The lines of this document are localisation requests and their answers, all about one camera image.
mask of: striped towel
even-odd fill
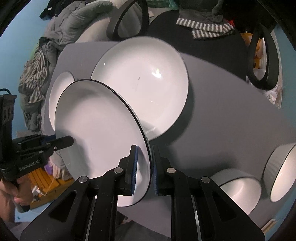
[[[215,38],[223,35],[229,35],[234,31],[233,26],[229,23],[209,24],[178,18],[176,24],[192,28],[192,35],[194,39]]]
[[[48,68],[42,50],[38,46],[32,60],[25,63],[20,77],[18,91],[28,97],[28,103],[36,103],[45,99],[41,88],[47,77]]]

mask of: black fabric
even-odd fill
[[[47,4],[47,7],[40,14],[40,18],[45,18],[46,16],[48,16],[49,18],[52,18],[54,16],[55,6],[59,1],[61,0],[50,0]]]
[[[59,1],[57,3],[56,7],[55,7],[55,10],[54,10],[55,16],[58,16],[64,8],[69,6],[74,1],[75,0],[62,0],[62,1]]]
[[[213,39],[193,39],[192,29],[176,25],[178,10],[164,12],[149,25],[145,35],[159,38],[176,50],[215,64],[239,78],[247,76],[247,47],[238,31]]]
[[[61,11],[75,0],[50,0],[47,7],[40,14],[40,18],[58,16]]]
[[[223,0],[180,0],[180,18],[213,24],[223,23]]]

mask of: screw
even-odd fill
[[[175,172],[176,172],[176,169],[173,168],[173,167],[169,167],[169,168],[167,169],[167,172],[168,172],[168,173],[175,173]]]
[[[81,176],[80,178],[78,178],[78,181],[80,183],[85,183],[87,181],[87,177],[86,176]]]
[[[113,170],[115,173],[121,173],[123,171],[123,169],[121,167],[116,167]]]
[[[210,178],[208,178],[208,177],[202,177],[202,182],[203,183],[209,183],[210,181],[211,181]]]

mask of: gray tabletop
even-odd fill
[[[89,42],[68,45],[59,56],[48,90],[64,71],[75,80],[90,78],[102,55],[116,42]],[[182,54],[189,75],[185,107],[175,124],[151,141],[171,165],[186,175],[212,176],[224,168],[238,168],[262,178],[265,164],[279,145],[296,142],[296,131],[256,89],[227,71],[203,60]],[[48,117],[48,96],[43,107],[43,131],[54,134]],[[263,191],[252,220],[264,226],[284,205],[290,192],[271,203]],[[170,198],[157,197],[153,185],[142,201],[118,208],[139,224],[170,237]]]

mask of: black cable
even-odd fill
[[[3,89],[0,89],[0,91],[6,91],[11,95],[11,92],[9,91],[9,89],[3,88]]]

